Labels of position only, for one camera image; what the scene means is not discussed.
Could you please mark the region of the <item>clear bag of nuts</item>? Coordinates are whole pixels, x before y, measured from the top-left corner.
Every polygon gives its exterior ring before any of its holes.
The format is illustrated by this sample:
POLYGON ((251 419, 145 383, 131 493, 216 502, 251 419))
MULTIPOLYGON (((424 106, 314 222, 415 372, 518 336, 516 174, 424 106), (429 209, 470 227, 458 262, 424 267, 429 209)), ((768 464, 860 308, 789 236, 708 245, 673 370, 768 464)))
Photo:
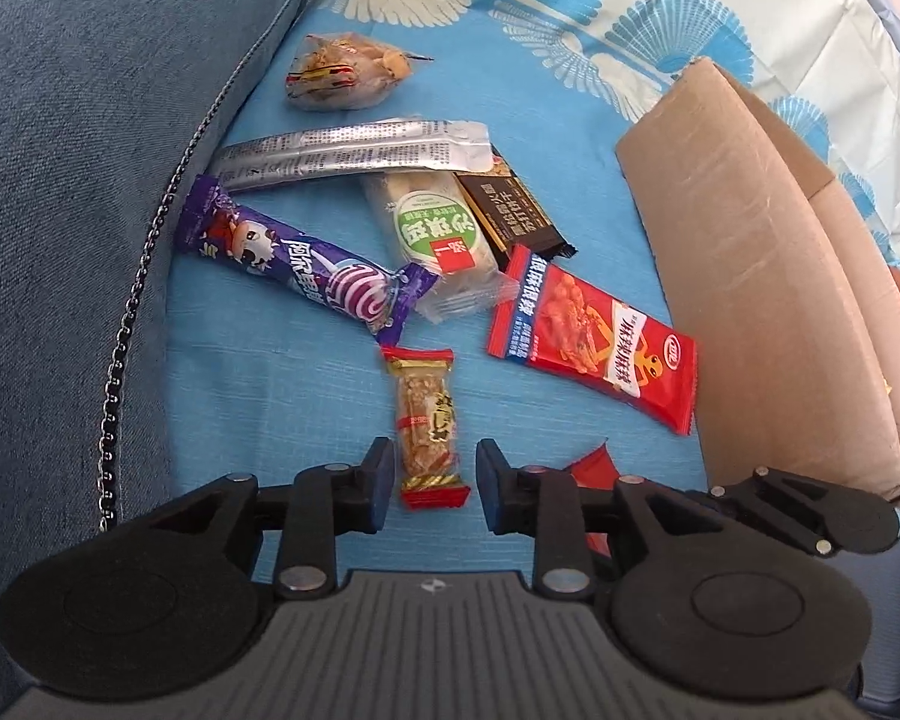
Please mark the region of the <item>clear bag of nuts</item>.
POLYGON ((287 100, 303 110, 359 110, 378 106, 430 62, 358 32, 307 34, 284 80, 287 100))

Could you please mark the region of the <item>black chocolate bar wrapper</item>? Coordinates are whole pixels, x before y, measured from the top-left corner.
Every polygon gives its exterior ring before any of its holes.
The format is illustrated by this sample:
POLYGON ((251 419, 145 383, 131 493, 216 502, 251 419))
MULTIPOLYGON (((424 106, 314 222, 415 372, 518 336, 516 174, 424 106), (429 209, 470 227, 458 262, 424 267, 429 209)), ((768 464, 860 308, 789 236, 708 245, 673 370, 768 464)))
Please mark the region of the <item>black chocolate bar wrapper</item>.
POLYGON ((493 160, 489 172, 455 172, 453 177, 500 270, 507 270, 517 244, 548 262, 577 254, 504 156, 494 151, 493 160))

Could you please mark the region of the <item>brown cardboard box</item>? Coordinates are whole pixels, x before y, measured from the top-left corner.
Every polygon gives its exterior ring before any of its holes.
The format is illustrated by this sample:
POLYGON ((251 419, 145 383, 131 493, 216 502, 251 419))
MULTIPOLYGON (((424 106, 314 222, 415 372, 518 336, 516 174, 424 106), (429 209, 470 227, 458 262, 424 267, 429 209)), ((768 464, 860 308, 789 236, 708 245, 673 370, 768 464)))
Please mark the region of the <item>brown cardboard box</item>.
POLYGON ((769 466, 900 507, 900 294, 836 174, 709 59, 616 156, 697 344, 710 483, 769 466))

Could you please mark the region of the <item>green label pastry packet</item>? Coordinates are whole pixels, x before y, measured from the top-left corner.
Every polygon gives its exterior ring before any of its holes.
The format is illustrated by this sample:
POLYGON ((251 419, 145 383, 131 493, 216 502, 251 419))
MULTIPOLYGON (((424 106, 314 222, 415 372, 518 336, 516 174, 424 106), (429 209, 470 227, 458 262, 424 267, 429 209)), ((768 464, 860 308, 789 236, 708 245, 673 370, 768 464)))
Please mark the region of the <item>green label pastry packet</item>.
POLYGON ((491 310, 517 295, 452 172, 379 172, 361 184, 398 259, 437 277, 416 304, 429 322, 491 310))

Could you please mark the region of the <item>red spicy snack packet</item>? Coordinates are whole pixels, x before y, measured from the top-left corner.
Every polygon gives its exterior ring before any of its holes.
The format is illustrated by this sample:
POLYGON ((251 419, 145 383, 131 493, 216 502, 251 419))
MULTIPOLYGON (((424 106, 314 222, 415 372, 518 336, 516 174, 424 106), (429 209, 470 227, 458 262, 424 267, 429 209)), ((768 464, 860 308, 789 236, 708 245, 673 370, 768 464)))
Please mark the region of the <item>red spicy snack packet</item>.
POLYGON ((514 299, 494 310, 487 353, 577 380, 678 436, 691 432, 699 355, 685 333, 515 245, 514 299))

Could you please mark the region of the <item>blue fan pattern cloth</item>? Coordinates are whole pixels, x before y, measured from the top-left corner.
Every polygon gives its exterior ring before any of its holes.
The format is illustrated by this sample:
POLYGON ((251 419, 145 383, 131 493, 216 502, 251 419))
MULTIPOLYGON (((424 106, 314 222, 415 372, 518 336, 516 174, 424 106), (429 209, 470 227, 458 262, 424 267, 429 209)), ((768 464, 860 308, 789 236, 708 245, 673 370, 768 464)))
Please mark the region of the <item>blue fan pattern cloth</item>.
MULTIPOLYGON (((307 34, 338 31, 430 57, 382 114, 486 125, 575 245, 572 271, 654 316, 667 303, 614 149, 696 59, 803 138, 900 266, 889 0, 304 0, 219 145, 313 127, 287 104, 284 75, 307 34)), ((230 472, 281 483, 393 427, 370 335, 276 284, 173 249, 165 327, 170 497, 230 472)))

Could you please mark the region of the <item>small peanut candy bar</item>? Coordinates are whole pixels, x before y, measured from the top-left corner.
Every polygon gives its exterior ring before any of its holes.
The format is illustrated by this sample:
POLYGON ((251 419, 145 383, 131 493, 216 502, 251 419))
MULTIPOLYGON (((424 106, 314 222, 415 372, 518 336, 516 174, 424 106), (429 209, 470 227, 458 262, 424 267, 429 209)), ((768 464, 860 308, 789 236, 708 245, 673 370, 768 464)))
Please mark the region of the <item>small peanut candy bar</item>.
POLYGON ((401 502, 411 511, 463 507, 471 488, 461 476, 457 450, 452 349, 384 346, 382 358, 397 384, 401 502))

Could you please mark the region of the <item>silver stick sachet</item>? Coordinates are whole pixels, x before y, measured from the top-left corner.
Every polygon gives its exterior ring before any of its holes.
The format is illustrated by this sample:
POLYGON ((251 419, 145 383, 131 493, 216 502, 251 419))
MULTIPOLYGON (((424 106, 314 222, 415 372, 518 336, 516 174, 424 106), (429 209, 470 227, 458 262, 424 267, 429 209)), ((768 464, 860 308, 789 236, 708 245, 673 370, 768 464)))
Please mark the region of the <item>silver stick sachet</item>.
POLYGON ((388 119, 279 133, 222 146, 208 167, 229 192, 372 172, 489 172, 486 125, 388 119))

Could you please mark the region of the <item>purple milk candy wrapper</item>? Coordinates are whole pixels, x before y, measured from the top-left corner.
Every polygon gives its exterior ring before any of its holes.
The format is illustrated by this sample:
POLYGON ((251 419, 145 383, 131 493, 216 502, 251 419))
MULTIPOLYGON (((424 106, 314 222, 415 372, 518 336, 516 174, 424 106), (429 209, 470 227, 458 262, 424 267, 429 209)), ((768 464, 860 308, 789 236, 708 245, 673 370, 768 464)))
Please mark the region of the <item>purple milk candy wrapper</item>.
POLYGON ((194 181, 175 243, 182 252, 268 278, 302 298, 365 325, 382 346, 400 341, 416 304, 439 277, 427 266, 397 270, 233 201, 212 176, 194 181))

